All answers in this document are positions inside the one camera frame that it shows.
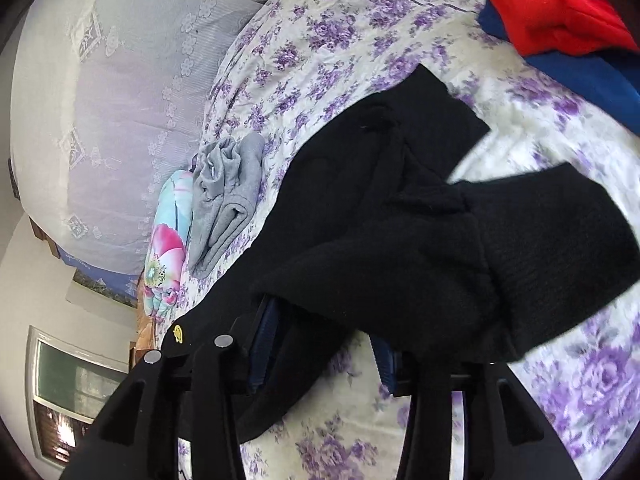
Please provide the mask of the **black pants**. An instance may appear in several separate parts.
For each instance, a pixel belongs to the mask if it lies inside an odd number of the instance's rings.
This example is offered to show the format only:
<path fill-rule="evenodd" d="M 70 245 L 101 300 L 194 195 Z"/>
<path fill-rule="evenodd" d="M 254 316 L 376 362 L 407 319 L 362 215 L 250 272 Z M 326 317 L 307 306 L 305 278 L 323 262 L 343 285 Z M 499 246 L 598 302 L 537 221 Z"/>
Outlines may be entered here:
<path fill-rule="evenodd" d="M 418 67 L 293 157 L 258 237 L 162 343 L 183 356 L 277 304 L 284 347 L 239 403 L 241 440 L 292 408 L 355 330 L 421 375 L 514 362 L 638 282 L 629 223 L 572 166 L 449 182 L 487 130 Z"/>

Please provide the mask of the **window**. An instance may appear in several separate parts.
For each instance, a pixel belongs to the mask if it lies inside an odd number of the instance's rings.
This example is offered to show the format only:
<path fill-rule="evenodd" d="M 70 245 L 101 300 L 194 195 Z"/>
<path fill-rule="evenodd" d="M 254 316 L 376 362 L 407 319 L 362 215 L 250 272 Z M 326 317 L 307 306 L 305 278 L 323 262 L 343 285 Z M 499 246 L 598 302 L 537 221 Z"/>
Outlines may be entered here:
<path fill-rule="evenodd" d="M 32 326 L 26 344 L 25 396 L 36 456 L 62 470 L 128 365 Z"/>

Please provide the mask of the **floral folded blanket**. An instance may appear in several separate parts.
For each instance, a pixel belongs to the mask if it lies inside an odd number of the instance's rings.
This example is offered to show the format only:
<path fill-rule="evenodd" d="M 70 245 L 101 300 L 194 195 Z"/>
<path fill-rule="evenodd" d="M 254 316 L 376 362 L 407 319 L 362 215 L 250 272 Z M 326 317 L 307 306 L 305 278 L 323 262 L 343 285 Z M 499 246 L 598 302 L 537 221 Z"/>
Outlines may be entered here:
<path fill-rule="evenodd" d="M 188 170 L 175 171 L 160 189 L 139 280 L 143 312 L 154 322 L 166 318 L 178 301 L 192 197 L 193 174 Z"/>

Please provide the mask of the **grey folded garment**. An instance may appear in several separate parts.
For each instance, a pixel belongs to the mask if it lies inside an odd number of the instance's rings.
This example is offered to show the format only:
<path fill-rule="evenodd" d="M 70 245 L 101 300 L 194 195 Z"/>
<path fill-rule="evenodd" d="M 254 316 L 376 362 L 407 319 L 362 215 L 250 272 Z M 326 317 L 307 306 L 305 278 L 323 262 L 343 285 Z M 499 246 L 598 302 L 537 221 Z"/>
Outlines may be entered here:
<path fill-rule="evenodd" d="M 206 278 L 253 218 L 262 182 L 264 138 L 227 136 L 198 152 L 188 270 Z"/>

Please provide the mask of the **white lace bed headboard cover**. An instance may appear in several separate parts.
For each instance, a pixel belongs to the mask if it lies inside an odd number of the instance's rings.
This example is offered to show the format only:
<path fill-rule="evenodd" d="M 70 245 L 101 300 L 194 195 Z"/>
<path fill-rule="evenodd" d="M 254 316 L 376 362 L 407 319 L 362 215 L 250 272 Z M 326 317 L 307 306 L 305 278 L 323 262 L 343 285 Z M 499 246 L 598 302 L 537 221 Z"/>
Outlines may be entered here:
<path fill-rule="evenodd" d="M 35 0 L 17 45 L 11 158 L 24 211 L 64 252 L 136 274 L 165 180 L 267 0 Z"/>

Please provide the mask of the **purple floral bedsheet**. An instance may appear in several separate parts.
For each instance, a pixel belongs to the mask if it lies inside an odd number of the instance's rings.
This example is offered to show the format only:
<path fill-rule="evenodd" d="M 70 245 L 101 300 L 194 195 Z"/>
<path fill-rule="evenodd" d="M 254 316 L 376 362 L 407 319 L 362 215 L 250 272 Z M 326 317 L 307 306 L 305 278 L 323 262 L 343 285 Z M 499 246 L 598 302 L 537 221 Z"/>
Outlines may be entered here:
<path fill-rule="evenodd" d="M 265 138 L 252 221 L 207 278 L 183 274 L 175 307 L 194 308 L 253 243 L 291 158 L 329 119 L 418 65 L 472 107 L 490 131 L 456 170 L 485 180 L 570 162 L 639 220 L 639 141 L 594 105 L 529 67 L 477 24 L 485 0 L 269 0 L 234 40 L 209 93 L 204 142 Z M 599 479 L 639 423 L 639 293 L 514 366 L 580 474 Z M 251 479 L 390 479 L 409 403 L 378 381 L 368 338 L 352 337 L 284 419 L 241 448 Z"/>

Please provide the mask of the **blue garment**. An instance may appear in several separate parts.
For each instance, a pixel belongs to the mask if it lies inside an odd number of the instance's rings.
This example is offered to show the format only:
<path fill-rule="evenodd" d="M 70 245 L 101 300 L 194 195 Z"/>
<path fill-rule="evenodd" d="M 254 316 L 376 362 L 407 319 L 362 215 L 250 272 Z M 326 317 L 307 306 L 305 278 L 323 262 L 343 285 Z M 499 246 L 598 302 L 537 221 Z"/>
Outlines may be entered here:
<path fill-rule="evenodd" d="M 583 56 L 552 50 L 524 61 L 597 105 L 633 134 L 639 134 L 639 55 L 608 49 Z"/>

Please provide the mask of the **red garment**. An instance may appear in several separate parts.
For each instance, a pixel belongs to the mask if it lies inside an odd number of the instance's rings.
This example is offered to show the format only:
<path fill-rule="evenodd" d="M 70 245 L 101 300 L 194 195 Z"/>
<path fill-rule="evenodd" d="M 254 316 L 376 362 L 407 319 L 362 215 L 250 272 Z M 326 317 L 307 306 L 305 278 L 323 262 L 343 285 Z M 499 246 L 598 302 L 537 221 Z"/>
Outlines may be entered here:
<path fill-rule="evenodd" d="M 579 56 L 606 49 L 638 52 L 608 0 L 488 0 L 520 55 L 557 50 Z"/>

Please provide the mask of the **blue poster on wall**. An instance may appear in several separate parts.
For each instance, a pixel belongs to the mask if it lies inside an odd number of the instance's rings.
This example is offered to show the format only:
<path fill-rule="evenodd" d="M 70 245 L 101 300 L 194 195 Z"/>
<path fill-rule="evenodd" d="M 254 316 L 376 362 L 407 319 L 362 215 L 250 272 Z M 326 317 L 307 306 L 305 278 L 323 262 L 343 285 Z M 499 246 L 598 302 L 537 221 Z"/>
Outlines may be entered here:
<path fill-rule="evenodd" d="M 66 266 L 75 269 L 74 281 L 76 283 L 108 299 L 113 299 L 132 308 L 137 307 L 137 275 L 122 274 L 90 266 L 90 264 L 70 255 L 62 247 L 58 246 L 56 249 Z"/>

